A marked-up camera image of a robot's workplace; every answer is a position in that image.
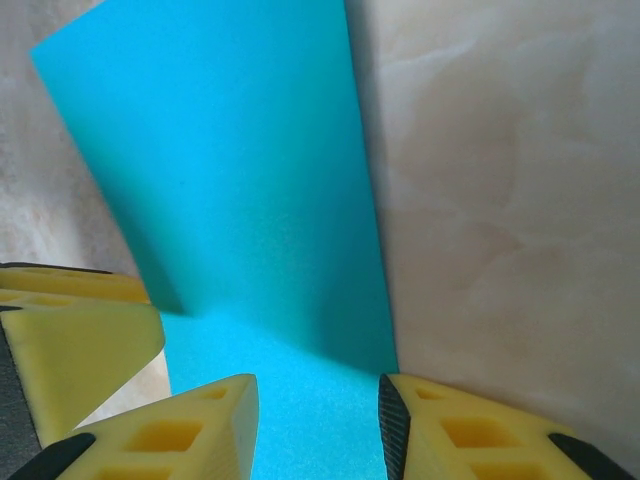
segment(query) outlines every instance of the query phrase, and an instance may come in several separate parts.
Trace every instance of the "marble surface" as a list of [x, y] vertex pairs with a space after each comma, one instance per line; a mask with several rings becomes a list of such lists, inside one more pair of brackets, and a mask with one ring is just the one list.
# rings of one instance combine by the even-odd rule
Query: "marble surface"
[[[95, 182], [66, 133], [28, 50], [97, 3], [0, 1], [0, 262], [136, 274]], [[85, 422], [166, 398], [160, 354]]]
[[[135, 272], [26, 56], [94, 3], [0, 2], [0, 261]], [[402, 370], [640, 474], [640, 2], [347, 6]]]

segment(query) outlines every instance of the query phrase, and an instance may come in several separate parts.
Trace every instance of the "blue foam sheet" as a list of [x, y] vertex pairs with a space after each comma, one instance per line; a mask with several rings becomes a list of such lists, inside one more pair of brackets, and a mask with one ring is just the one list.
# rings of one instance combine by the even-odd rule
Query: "blue foam sheet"
[[258, 376], [257, 480], [383, 479], [397, 370], [341, 0], [108, 0], [33, 58], [163, 309], [176, 393]]

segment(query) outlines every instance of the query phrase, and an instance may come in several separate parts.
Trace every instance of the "black rubber pad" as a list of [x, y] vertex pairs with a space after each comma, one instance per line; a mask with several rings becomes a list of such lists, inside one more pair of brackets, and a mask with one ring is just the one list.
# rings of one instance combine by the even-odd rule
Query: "black rubber pad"
[[411, 416], [391, 379], [380, 377], [378, 419], [389, 480], [402, 480], [407, 462]]
[[52, 443], [8, 480], [55, 480], [95, 441], [94, 435], [80, 433]]
[[[19, 308], [0, 306], [0, 312], [9, 310]], [[0, 478], [7, 478], [40, 451], [29, 404], [0, 326]]]
[[590, 443], [562, 433], [552, 433], [549, 439], [593, 480], [635, 480]]
[[44, 265], [41, 263], [27, 263], [27, 262], [0, 263], [0, 268], [57, 268], [58, 270], [71, 270], [73, 272], [103, 273], [103, 274], [111, 275], [111, 272], [108, 272], [106, 270], [91, 270], [89, 268], [76, 268], [76, 267], [60, 267], [58, 265]]

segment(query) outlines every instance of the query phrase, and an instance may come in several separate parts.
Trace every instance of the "yellow plastic block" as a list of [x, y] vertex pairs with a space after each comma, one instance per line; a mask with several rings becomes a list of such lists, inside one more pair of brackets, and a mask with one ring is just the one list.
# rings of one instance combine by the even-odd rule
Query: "yellow plastic block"
[[0, 290], [0, 305], [20, 308], [0, 320], [43, 446], [65, 437], [164, 346], [150, 305], [8, 290]]
[[0, 265], [1, 289], [149, 303], [142, 282], [126, 275], [37, 265], [6, 265]]
[[548, 438], [568, 428], [421, 378], [382, 377], [380, 419], [390, 480], [590, 478]]
[[72, 432], [95, 443], [58, 480], [248, 480], [258, 428], [253, 375], [237, 375]]

